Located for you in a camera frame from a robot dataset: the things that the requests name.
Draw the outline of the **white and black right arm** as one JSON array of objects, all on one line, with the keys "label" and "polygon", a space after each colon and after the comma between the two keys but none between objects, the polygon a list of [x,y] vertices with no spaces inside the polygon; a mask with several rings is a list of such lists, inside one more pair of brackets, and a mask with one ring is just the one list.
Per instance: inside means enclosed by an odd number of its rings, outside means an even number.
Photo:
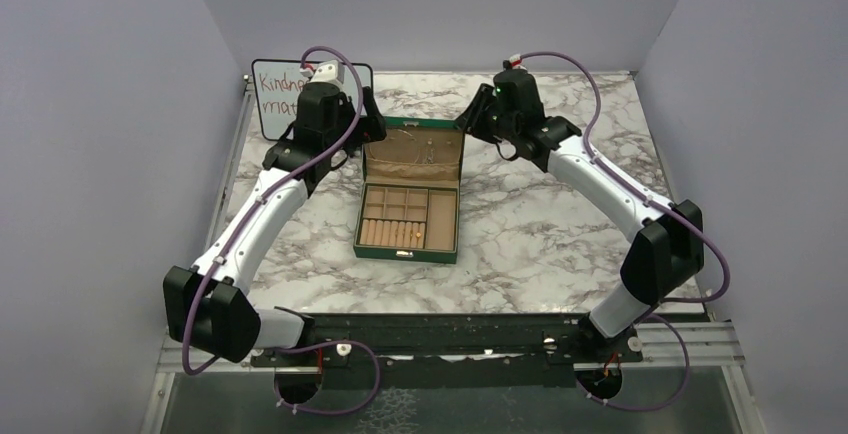
[{"label": "white and black right arm", "polygon": [[580,324],[579,352],[600,361],[617,346],[617,337],[655,309],[673,290],[704,266],[700,208],[674,203],[637,183],[586,143],[581,130],[560,116],[548,116],[535,78],[524,69],[507,69],[479,86],[455,120],[474,138],[510,143],[514,159],[576,189],[604,213],[630,244],[619,269],[620,282]]}]

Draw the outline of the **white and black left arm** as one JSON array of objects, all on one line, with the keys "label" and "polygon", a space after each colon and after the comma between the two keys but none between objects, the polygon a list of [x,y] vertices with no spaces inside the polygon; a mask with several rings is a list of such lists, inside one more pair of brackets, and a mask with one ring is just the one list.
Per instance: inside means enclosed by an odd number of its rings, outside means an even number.
[{"label": "white and black left arm", "polygon": [[[267,152],[251,198],[190,267],[173,266],[164,277],[169,335],[181,343],[189,375],[219,359],[238,362],[254,349],[276,348],[294,365],[313,355],[309,317],[287,308],[256,309],[248,293],[284,225],[335,170],[335,153],[351,154],[384,139],[386,123],[369,86],[353,104],[335,84],[309,82],[298,103],[294,136],[282,137]],[[190,348],[210,354],[211,361],[192,367]]]}]

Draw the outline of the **green jewelry box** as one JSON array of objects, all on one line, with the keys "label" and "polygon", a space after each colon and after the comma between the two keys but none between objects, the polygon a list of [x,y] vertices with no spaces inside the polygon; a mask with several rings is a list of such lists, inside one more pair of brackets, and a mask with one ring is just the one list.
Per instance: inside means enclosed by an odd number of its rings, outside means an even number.
[{"label": "green jewelry box", "polygon": [[[360,259],[454,264],[459,250],[465,134],[451,120],[387,117],[387,137],[363,146],[353,250]],[[428,140],[436,160],[417,161]]]}]

